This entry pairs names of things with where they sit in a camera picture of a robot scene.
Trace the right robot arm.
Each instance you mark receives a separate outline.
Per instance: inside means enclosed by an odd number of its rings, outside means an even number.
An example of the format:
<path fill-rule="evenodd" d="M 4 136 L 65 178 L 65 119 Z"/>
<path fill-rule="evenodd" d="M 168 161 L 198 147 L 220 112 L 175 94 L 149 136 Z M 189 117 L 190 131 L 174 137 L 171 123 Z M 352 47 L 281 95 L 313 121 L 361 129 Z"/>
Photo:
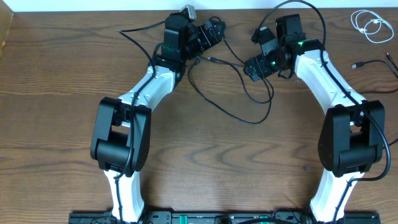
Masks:
<path fill-rule="evenodd" d="M 247 60 L 244 73 L 256 82 L 288 70 L 310 89 L 325 120 L 318 140 L 323 174 L 310 201 L 314 223 L 336 223 L 353 187 L 383 156 L 385 110 L 353 90 L 329 60 L 324 43 L 308 39 L 298 14 L 275 21 L 276 33 L 260 26 L 251 37 L 262 52 Z"/>

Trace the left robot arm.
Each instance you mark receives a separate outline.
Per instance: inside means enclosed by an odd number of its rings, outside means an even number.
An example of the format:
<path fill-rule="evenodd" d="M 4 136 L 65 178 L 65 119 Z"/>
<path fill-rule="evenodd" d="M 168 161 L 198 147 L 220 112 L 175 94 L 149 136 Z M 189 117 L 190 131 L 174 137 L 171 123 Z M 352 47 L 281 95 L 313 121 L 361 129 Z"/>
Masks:
<path fill-rule="evenodd" d="M 186 62 L 222 41 L 225 22 L 212 17 L 196 26 L 194 20 L 181 12 L 169 15 L 163 42 L 146 54 L 143 78 L 129 92 L 99 103 L 90 156 L 110 184 L 112 223 L 137 223 L 143 213 L 139 176 L 149 153 L 152 112 L 178 85 Z"/>

